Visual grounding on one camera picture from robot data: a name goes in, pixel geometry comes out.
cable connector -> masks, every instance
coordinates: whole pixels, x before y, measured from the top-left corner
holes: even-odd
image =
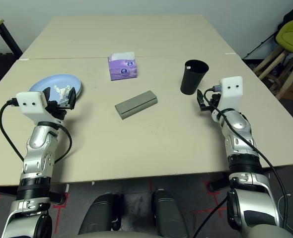
[[[8,100],[6,103],[8,105],[12,105],[12,106],[18,107],[18,101],[17,101],[16,98],[12,98],[12,99]]]
[[[221,92],[221,85],[216,85],[212,87],[213,92]]]

plate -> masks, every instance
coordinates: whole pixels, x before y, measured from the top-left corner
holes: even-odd
[[[68,99],[68,93],[64,89],[70,87],[75,88],[76,97],[79,96],[81,91],[81,82],[80,80],[72,74],[56,74],[49,77],[46,77],[37,83],[35,83],[29,91],[40,91],[42,92],[45,88],[51,88],[51,95],[49,97],[50,101],[57,101],[59,104],[66,103]]]

chair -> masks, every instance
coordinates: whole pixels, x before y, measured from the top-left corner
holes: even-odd
[[[270,90],[273,91],[276,87],[279,87],[279,91],[276,94],[276,98],[279,100],[293,83],[293,71],[285,80],[288,72],[293,67],[293,58],[279,77],[271,75],[270,72],[287,56],[287,54],[293,53],[293,21],[288,22],[281,28],[276,36],[276,41],[279,46],[254,69],[254,73],[260,80],[268,77],[274,81]]]

light blue plate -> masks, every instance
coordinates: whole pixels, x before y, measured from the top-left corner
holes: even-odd
[[[44,78],[37,83],[35,83],[29,91],[43,91],[45,88],[51,88],[50,101],[57,101],[59,104],[67,102],[67,99],[60,100],[59,93],[54,89],[54,86],[58,88],[66,88],[68,85],[76,90],[76,96],[78,97],[81,91],[81,82],[80,80],[72,74],[56,74]]]

wooden stool leg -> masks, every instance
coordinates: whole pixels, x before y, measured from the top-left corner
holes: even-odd
[[[284,93],[287,91],[287,89],[290,87],[290,85],[293,83],[293,71],[290,74],[290,76],[287,78],[287,80],[285,81],[285,83],[283,84],[282,88],[280,89],[280,91],[276,94],[276,98],[279,100]]]
[[[271,70],[273,70],[274,67],[276,67],[277,64],[279,64],[284,59],[284,57],[286,57],[288,53],[289,51],[287,50],[282,51],[282,53],[261,73],[261,75],[258,78],[260,80],[263,80],[264,77],[266,77],[268,73],[270,73]]]
[[[284,48],[281,46],[276,47],[257,67],[254,68],[254,73],[262,70],[267,64],[269,64],[275,57],[278,56]]]
[[[277,77],[275,77],[274,75],[272,74],[268,74],[267,75],[267,78],[270,78],[274,81],[274,83],[272,84],[273,85],[278,85],[279,87],[281,87],[281,82],[279,81],[279,79]]]
[[[286,74],[290,71],[290,69],[293,67],[293,58],[290,60],[290,62],[287,64],[285,69],[282,71],[282,73],[279,75],[278,79],[282,82],[283,78],[286,76]]]
[[[286,74],[290,71],[292,67],[293,67],[293,58],[290,60],[290,62],[285,67],[285,69],[279,75],[278,77],[279,83],[274,83],[273,85],[271,85],[271,87],[269,88],[270,91],[273,91],[277,86],[281,87],[283,83],[283,78],[286,76]]]

